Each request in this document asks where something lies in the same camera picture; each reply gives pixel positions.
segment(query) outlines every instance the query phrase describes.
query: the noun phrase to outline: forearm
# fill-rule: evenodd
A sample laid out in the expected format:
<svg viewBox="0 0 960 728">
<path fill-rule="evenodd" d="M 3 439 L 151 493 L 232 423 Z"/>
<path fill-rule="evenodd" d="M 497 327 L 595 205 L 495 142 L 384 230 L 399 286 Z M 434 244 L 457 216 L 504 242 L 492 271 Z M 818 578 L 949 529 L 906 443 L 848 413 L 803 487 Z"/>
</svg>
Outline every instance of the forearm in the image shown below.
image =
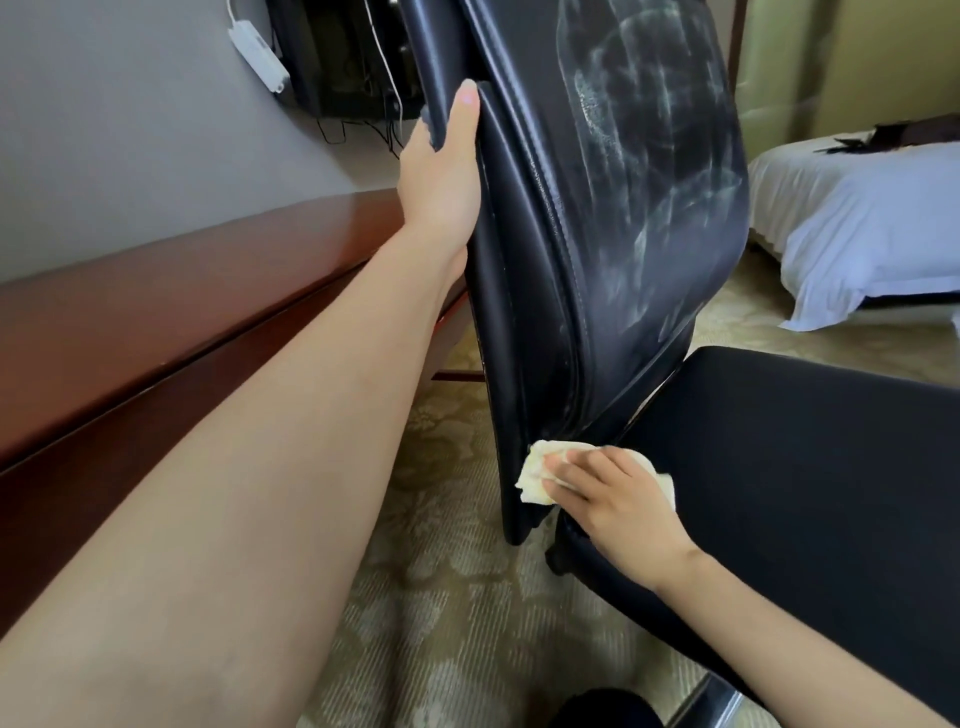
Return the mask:
<svg viewBox="0 0 960 728">
<path fill-rule="evenodd" d="M 197 425 L 14 627 L 0 723 L 296 721 L 449 283 L 414 234 Z"/>
<path fill-rule="evenodd" d="M 660 597 L 791 728 L 949 724 L 923 703 L 750 589 L 692 556 Z"/>
</svg>

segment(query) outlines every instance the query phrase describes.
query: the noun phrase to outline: patterned carpet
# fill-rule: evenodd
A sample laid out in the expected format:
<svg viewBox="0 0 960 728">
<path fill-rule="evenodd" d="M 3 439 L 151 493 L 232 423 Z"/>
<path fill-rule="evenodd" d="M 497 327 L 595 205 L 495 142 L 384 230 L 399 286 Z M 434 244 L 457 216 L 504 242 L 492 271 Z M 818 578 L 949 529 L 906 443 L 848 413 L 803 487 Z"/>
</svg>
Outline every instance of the patterned carpet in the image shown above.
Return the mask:
<svg viewBox="0 0 960 728">
<path fill-rule="evenodd" d="M 949 326 L 777 328 L 791 299 L 747 253 L 703 311 L 695 345 L 724 344 L 960 384 Z M 450 366 L 479 367 L 472 333 Z M 543 562 L 552 519 L 501 536 L 486 391 L 438 382 L 410 415 L 393 480 L 329 662 L 298 728 L 543 726 L 576 692 L 616 686 L 666 719 L 701 670 Z M 745 705 L 738 726 L 775 726 Z"/>
</svg>

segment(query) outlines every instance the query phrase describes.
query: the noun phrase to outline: leather upholstery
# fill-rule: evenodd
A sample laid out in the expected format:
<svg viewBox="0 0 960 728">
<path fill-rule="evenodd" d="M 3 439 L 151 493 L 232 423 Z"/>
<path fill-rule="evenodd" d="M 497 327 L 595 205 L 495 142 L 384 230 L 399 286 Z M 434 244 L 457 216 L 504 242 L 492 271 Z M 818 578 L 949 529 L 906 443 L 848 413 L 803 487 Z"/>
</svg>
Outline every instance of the leather upholstery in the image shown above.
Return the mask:
<svg viewBox="0 0 960 728">
<path fill-rule="evenodd" d="M 610 440 L 683 360 L 747 235 L 746 164 L 701 0 L 401 2 L 434 134 L 480 82 L 468 283 L 517 544 L 538 439 Z"/>
<path fill-rule="evenodd" d="M 957 422 L 960 390 L 708 347 L 621 444 L 673 475 L 707 553 L 960 724 Z M 746 691 L 566 516 L 555 548 L 614 607 Z"/>
<path fill-rule="evenodd" d="M 484 200 L 468 284 L 507 540 L 546 512 L 513 488 L 535 440 L 638 449 L 674 476 L 680 516 L 708 552 L 960 721 L 960 449 L 949 440 L 960 392 L 757 352 L 684 362 L 694 317 L 747 233 L 742 144 L 706 6 L 401 7 L 439 142 L 461 80 L 481 82 Z M 566 515 L 551 559 L 747 691 Z"/>
</svg>

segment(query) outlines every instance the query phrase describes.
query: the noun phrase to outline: white power strip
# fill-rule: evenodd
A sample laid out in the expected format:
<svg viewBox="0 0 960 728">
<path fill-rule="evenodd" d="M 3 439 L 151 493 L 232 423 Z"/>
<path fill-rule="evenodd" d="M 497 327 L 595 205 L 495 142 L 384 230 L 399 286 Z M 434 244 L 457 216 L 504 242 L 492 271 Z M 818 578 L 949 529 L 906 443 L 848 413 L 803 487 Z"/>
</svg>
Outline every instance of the white power strip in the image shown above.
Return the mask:
<svg viewBox="0 0 960 728">
<path fill-rule="evenodd" d="M 290 74 L 283 63 L 249 20 L 237 20 L 233 17 L 230 0 L 227 0 L 227 12 L 231 24 L 227 32 L 233 45 L 271 92 L 282 91 L 290 83 Z"/>
</svg>

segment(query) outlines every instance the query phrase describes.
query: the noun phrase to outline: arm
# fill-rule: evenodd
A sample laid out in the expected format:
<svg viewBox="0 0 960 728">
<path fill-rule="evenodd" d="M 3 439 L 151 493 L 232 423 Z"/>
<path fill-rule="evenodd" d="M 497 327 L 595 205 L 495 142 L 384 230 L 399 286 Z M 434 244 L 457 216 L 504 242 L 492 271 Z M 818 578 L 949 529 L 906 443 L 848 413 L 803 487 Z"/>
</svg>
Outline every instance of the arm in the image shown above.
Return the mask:
<svg viewBox="0 0 960 728">
<path fill-rule="evenodd" d="M 784 612 L 701 551 L 623 450 L 571 450 L 544 488 L 624 574 L 655 592 L 794 728 L 947 728 L 922 702 Z"/>
<path fill-rule="evenodd" d="M 405 225 L 141 482 L 0 643 L 0 724 L 292 726 L 479 209 L 479 99 L 401 160 Z"/>
</svg>

